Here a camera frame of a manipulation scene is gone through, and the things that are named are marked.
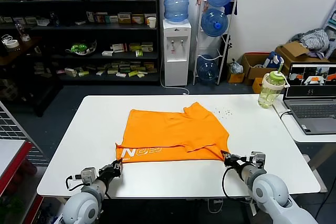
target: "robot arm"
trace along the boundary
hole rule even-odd
[[[295,203],[285,182],[264,170],[265,154],[252,152],[250,158],[245,158],[224,153],[224,157],[224,164],[236,170],[252,199],[274,224],[317,224],[312,215]]]
[[[80,193],[66,202],[58,224],[91,224],[101,213],[101,203],[109,189],[110,182],[120,177],[121,160],[104,166],[99,170],[99,177],[89,186],[83,186]]]

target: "metal wire rack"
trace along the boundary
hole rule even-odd
[[[196,50],[195,50],[195,65],[194,65],[194,79],[193,79],[193,85],[195,85],[195,80],[196,80],[196,77],[198,77],[198,74],[197,74],[197,59],[199,57],[202,57],[202,55],[200,55],[199,51],[200,51],[200,41],[199,38],[200,38],[200,34],[203,33],[204,31],[202,30],[202,27],[201,27],[201,20],[202,20],[202,16],[201,16],[201,10],[205,10],[205,4],[206,4],[207,0],[201,0],[200,2],[197,2],[197,34],[196,34]],[[234,16],[234,12],[235,12],[235,9],[236,9],[236,6],[237,6],[237,0],[232,0],[233,2],[233,8],[232,8],[232,13],[230,15],[228,15],[228,25],[227,25],[227,29],[226,31],[221,35],[221,38],[222,40],[224,41],[225,43],[225,46],[224,46],[224,55],[221,55],[221,53],[218,51],[218,48],[216,48],[217,52],[218,52],[218,56],[217,57],[214,57],[214,59],[211,59],[211,60],[217,60],[218,58],[221,58],[221,57],[225,57],[225,52],[228,48],[228,45],[229,45],[229,38],[230,38],[230,25],[232,23],[232,17]],[[222,63],[220,64],[220,67],[219,67],[219,75],[217,77],[217,82],[216,84],[219,85],[219,82],[220,82],[220,76],[222,75],[222,69],[223,69],[223,64],[224,64],[224,60],[222,60]]]
[[[3,140],[25,140],[33,146],[30,149],[27,159],[36,166],[48,166],[49,160],[42,150],[15,120],[13,115],[0,102],[0,139]]]

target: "laptop keyboard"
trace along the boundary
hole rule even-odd
[[[292,105],[291,110],[298,118],[335,118],[336,104]]]

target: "water jug rack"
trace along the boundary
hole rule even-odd
[[[201,15],[201,10],[203,10],[204,12],[204,6],[206,4],[206,0],[197,0],[197,34],[196,34],[196,49],[195,49],[195,65],[194,65],[194,79],[193,79],[193,85],[195,85],[195,80],[196,80],[196,77],[198,77],[197,75],[197,59],[198,57],[201,57],[200,53],[199,53],[199,50],[200,50],[200,41],[202,39],[202,36],[200,36],[203,32],[202,30],[202,27],[201,27],[201,20],[202,20],[202,15]],[[214,59],[212,60],[216,60],[220,57],[225,57],[225,52],[227,50],[227,47],[229,45],[229,37],[230,37],[230,27],[231,27],[231,22],[232,22],[232,17],[234,16],[234,12],[235,12],[235,9],[236,9],[236,5],[237,5],[237,0],[232,0],[231,2],[233,2],[233,8],[232,8],[232,13],[228,15],[228,26],[227,26],[227,29],[226,31],[221,35],[221,38],[222,40],[224,41],[225,43],[225,47],[224,47],[224,55],[221,55],[221,53],[219,52],[218,48],[217,47],[213,47],[217,50],[218,52],[218,57],[215,57]],[[218,78],[217,78],[217,82],[216,84],[218,85],[219,84],[219,81],[220,81],[220,76],[222,74],[222,69],[223,69],[223,64],[224,64],[224,59],[222,60],[222,63],[220,64],[219,66],[219,75],[218,75]]]

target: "floor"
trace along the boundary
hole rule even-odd
[[[252,93],[250,86],[243,84],[228,84],[223,82],[219,86],[204,86],[197,84],[195,86],[188,85],[190,94],[242,94]],[[164,89],[160,86],[64,86],[64,88],[55,97],[53,102],[47,108],[42,118],[35,116],[30,109],[20,106],[8,108],[17,121],[23,126],[32,139],[41,147],[48,158],[52,158],[62,136],[64,135],[72,117],[76,113],[81,100],[87,95],[145,95],[145,94],[182,94],[184,91]],[[303,154],[308,154],[312,157],[320,148],[321,144],[299,144]],[[324,164],[318,168],[318,172],[322,177],[325,185],[330,189],[331,184],[336,176],[334,164],[336,164],[336,155],[330,157]],[[308,210],[313,216],[316,214],[320,204],[325,198],[325,194],[307,194],[299,195],[295,198],[296,202],[302,208]],[[134,201],[135,207],[142,202]],[[242,218],[243,212],[241,206],[235,205],[228,200],[224,201],[222,211],[218,214],[210,214],[207,209],[207,202],[201,200],[198,204],[186,204],[186,211],[193,213],[190,209],[195,210],[197,206],[199,223],[214,223],[218,221],[232,220],[229,223],[246,223]],[[331,193],[328,201],[321,209],[318,216],[319,224],[332,224],[336,220],[336,189]],[[176,209],[176,216],[187,214],[188,212],[181,213],[181,210]],[[159,216],[167,219],[163,213]]]

